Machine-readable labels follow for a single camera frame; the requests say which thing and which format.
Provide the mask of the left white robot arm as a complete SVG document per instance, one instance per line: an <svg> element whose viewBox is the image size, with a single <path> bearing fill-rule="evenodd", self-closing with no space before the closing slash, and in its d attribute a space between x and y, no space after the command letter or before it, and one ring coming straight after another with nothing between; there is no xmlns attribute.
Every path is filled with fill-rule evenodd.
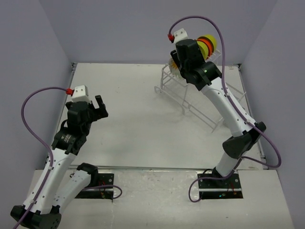
<svg viewBox="0 0 305 229"><path fill-rule="evenodd" d="M28 229L56 229L62 214L70 202L85 187L95 187L99 182L97 167L83 163L70 181L59 188L63 176L77 157L89 135L91 124L108 117L100 95L95 96L98 108L92 101L82 100L66 103L67 119L61 124L51 145L52 150L46 166L22 205L14 206L10 215Z"/></svg>

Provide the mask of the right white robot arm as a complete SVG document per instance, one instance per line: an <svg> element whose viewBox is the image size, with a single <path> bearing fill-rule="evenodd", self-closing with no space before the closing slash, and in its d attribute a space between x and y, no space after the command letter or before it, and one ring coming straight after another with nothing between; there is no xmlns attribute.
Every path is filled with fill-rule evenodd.
<svg viewBox="0 0 305 229"><path fill-rule="evenodd" d="M256 122L230 95L222 82L222 73L213 62L204 60L196 40L178 41L171 57L181 76L212 102L230 129L232 136L223 142L224 154L213 169L213 183L217 187L224 187L230 181L229 174L245 152L258 141L266 125Z"/></svg>

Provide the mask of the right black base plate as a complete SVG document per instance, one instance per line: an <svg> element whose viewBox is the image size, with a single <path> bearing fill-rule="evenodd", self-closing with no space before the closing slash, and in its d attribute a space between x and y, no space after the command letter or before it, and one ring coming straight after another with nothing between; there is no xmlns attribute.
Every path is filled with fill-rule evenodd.
<svg viewBox="0 0 305 229"><path fill-rule="evenodd" d="M222 181L200 179L199 196L206 199L242 199L243 193L238 173Z"/></svg>

